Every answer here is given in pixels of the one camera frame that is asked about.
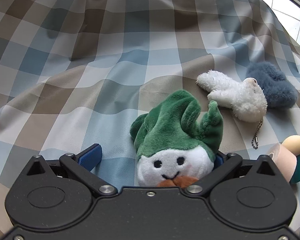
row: green and white plush toy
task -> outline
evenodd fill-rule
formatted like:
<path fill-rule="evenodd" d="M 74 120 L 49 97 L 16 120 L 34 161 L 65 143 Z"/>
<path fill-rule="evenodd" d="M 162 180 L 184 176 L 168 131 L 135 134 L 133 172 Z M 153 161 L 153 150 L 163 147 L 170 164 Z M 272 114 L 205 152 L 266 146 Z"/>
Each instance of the green and white plush toy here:
<path fill-rule="evenodd" d="M 197 122 L 200 110 L 189 92 L 178 90 L 133 122 L 140 186 L 188 187 L 212 171 L 223 119 L 215 101 Z"/>

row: yellow egg-shaped object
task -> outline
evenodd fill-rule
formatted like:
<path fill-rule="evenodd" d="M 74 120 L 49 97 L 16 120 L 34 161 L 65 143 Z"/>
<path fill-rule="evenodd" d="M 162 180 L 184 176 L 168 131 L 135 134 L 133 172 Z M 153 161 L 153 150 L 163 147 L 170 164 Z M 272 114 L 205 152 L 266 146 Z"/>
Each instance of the yellow egg-shaped object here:
<path fill-rule="evenodd" d="M 289 136 L 282 142 L 282 145 L 295 156 L 300 155 L 300 135 Z"/>

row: blue-gray plush toy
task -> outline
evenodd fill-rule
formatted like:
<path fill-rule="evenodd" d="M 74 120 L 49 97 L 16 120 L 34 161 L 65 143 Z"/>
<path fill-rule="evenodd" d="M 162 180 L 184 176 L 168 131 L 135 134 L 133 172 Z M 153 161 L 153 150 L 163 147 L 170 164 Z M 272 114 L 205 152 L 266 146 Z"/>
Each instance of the blue-gray plush toy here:
<path fill-rule="evenodd" d="M 286 75 L 270 62 L 252 63 L 246 73 L 246 78 L 248 77 L 258 82 L 266 97 L 268 109 L 291 108 L 297 101 L 296 88 L 287 80 Z"/>

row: checkered tablecloth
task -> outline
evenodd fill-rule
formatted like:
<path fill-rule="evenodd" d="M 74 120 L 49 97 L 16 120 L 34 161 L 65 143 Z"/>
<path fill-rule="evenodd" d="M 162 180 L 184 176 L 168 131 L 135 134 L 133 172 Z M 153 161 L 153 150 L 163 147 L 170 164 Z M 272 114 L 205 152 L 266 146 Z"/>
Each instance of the checkered tablecloth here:
<path fill-rule="evenodd" d="M 258 150 L 257 124 L 221 110 L 220 150 L 247 159 L 300 135 L 300 46 L 262 0 L 0 0 L 0 236 L 11 227 L 5 196 L 32 155 L 58 159 L 99 143 L 93 172 L 118 188 L 136 185 L 129 128 L 138 115 L 182 88 L 205 112 L 199 74 L 240 81 L 263 60 L 286 73 L 298 101 L 268 111 Z M 293 189 L 300 234 L 300 183 Z"/>

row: black robotic gripper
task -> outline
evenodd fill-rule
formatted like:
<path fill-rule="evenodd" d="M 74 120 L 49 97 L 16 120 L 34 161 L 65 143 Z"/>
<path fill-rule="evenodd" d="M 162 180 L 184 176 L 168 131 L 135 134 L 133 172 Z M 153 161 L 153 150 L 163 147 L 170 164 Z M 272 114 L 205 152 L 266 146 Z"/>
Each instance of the black robotic gripper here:
<path fill-rule="evenodd" d="M 298 240 L 288 228 L 296 198 L 266 155 L 218 153 L 215 169 L 187 189 L 118 193 L 82 165 L 95 147 L 32 157 L 6 197 L 14 228 L 2 240 Z"/>

